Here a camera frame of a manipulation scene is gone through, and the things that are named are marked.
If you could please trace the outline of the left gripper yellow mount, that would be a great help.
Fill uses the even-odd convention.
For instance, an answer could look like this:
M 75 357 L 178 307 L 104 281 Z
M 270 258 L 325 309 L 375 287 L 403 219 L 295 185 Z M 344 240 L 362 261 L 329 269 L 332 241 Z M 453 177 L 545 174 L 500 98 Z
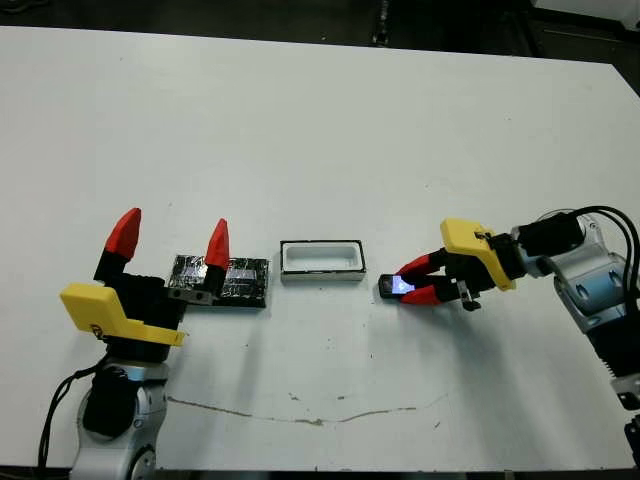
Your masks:
M 162 363 L 171 348 L 183 345 L 186 333 L 179 324 L 189 303 L 172 295 L 159 277 L 122 273 L 134 256 L 140 224 L 141 209 L 127 211 L 104 245 L 94 274 L 100 281 L 71 283 L 62 290 L 60 299 L 75 327 L 102 341 L 109 358 Z M 204 256 L 203 287 L 212 295 L 218 295 L 223 287 L 230 262 L 229 244 L 228 224 L 221 218 Z

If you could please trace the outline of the right gripper yellow mount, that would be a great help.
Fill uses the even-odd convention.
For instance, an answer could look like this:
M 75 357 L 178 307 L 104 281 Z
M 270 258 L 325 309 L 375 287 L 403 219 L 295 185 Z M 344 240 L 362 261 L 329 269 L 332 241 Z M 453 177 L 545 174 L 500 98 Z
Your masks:
M 421 255 L 402 266 L 397 275 L 407 283 L 428 283 L 443 266 L 451 280 L 431 284 L 403 295 L 401 303 L 440 305 L 460 299 L 465 310 L 478 310 L 484 291 L 509 291 L 525 275 L 516 241 L 496 234 L 478 222 L 447 218 L 440 225 L 444 249 Z

